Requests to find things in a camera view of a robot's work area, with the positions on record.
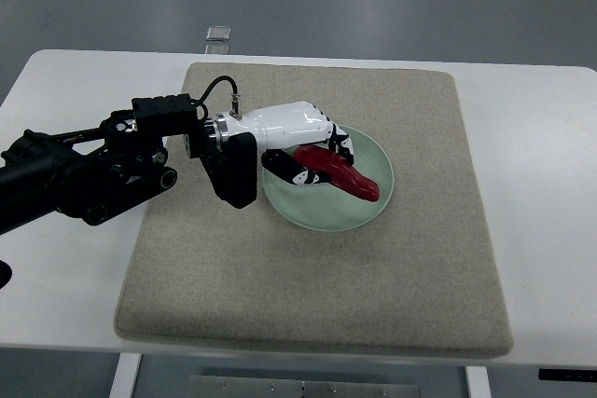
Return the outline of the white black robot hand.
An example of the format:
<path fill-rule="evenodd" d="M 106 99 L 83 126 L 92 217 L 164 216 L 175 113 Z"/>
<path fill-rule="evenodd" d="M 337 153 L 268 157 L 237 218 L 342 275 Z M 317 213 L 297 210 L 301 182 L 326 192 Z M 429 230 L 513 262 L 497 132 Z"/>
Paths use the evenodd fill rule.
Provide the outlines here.
<path fill-rule="evenodd" d="M 234 111 L 203 124 L 201 163 L 216 195 L 237 209 L 257 198 L 257 167 L 291 185 L 327 183 L 330 177 L 309 169 L 286 153 L 307 144 L 326 144 L 349 165 L 354 147 L 349 134 L 313 104 L 299 101 Z"/>

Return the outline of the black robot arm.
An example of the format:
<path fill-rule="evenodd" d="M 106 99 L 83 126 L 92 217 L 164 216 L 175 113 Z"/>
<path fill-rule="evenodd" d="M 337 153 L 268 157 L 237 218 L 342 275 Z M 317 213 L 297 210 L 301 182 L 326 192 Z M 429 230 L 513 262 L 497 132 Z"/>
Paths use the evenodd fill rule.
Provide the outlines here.
<path fill-rule="evenodd" d="M 1 231 L 7 233 L 58 212 L 98 226 L 172 188 L 166 137 L 187 137 L 220 199 L 237 209 L 255 198 L 255 187 L 232 183 L 240 142 L 211 142 L 207 95 L 134 98 L 127 110 L 98 127 L 61 134 L 25 130 L 2 152 Z"/>

